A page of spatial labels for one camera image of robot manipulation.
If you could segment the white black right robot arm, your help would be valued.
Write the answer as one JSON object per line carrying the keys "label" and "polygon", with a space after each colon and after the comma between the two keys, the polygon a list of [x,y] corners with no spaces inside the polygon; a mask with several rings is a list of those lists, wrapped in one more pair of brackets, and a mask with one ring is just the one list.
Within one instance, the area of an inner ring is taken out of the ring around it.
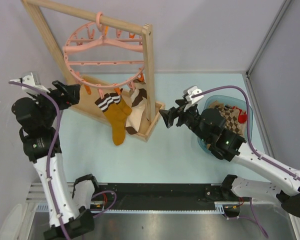
{"label": "white black right robot arm", "polygon": [[220,194],[232,201],[235,197],[247,197],[279,204],[289,214],[300,218],[300,170],[287,166],[274,158],[252,149],[246,140],[226,128],[226,119],[218,109],[198,111],[182,99],[169,110],[160,110],[167,128],[174,124],[186,125],[198,138],[209,146],[209,151],[219,160],[244,166],[263,178],[250,181],[236,175],[228,175],[221,184]]}

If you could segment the mustard striped cuff sock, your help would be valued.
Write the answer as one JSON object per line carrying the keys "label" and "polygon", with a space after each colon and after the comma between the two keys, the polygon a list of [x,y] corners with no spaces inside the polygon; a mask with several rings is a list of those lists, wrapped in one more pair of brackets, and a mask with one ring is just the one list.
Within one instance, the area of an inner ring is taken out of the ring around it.
{"label": "mustard striped cuff sock", "polygon": [[127,105],[121,94],[112,92],[109,95],[112,97],[119,109],[125,114],[123,124],[126,125],[127,119],[132,113],[132,108]]}

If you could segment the pink round clip hanger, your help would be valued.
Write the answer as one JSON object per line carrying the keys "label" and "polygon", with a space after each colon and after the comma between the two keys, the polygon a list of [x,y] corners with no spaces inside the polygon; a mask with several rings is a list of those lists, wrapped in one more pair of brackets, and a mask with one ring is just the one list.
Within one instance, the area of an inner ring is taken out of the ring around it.
{"label": "pink round clip hanger", "polygon": [[[149,66],[143,30],[143,26],[107,19],[100,11],[65,42],[62,48],[65,66],[88,95],[92,94],[92,89],[103,94],[104,90],[111,89],[118,93],[125,85],[134,88],[134,80],[144,82],[144,71]],[[115,66],[131,66],[133,75],[113,83],[102,83],[88,76],[98,68],[110,70]]]}

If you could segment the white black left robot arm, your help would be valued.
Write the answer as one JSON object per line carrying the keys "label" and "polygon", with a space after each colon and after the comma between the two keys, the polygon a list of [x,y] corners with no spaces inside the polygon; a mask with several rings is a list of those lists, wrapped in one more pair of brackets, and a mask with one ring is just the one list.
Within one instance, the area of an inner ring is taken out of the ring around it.
{"label": "white black left robot arm", "polygon": [[59,139],[61,111],[80,101],[79,84],[65,85],[53,81],[55,89],[41,89],[23,83],[9,84],[33,91],[29,97],[18,99],[11,108],[21,125],[19,136],[23,151],[33,164],[42,183],[49,207],[49,230],[46,240],[71,240],[95,229],[90,211],[91,200],[100,196],[101,188],[92,174],[77,178],[73,191],[66,181]]}

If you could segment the mustard yellow sock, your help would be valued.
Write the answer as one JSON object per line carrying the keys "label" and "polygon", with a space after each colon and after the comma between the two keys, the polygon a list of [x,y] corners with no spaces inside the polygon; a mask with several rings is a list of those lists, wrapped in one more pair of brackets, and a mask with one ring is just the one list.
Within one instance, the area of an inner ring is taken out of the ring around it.
{"label": "mustard yellow sock", "polygon": [[110,123],[113,143],[116,146],[121,145],[126,137],[125,120],[127,116],[108,93],[106,93],[103,98],[99,97],[95,101],[95,104]]}

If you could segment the cream brown striped sock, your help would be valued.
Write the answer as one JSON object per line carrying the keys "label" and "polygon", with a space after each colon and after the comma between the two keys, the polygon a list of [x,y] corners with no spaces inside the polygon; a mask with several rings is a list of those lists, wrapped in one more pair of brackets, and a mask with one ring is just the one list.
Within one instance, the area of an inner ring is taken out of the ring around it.
{"label": "cream brown striped sock", "polygon": [[139,106],[143,102],[143,100],[148,99],[145,84],[136,83],[134,86],[135,89],[129,90],[132,108]]}

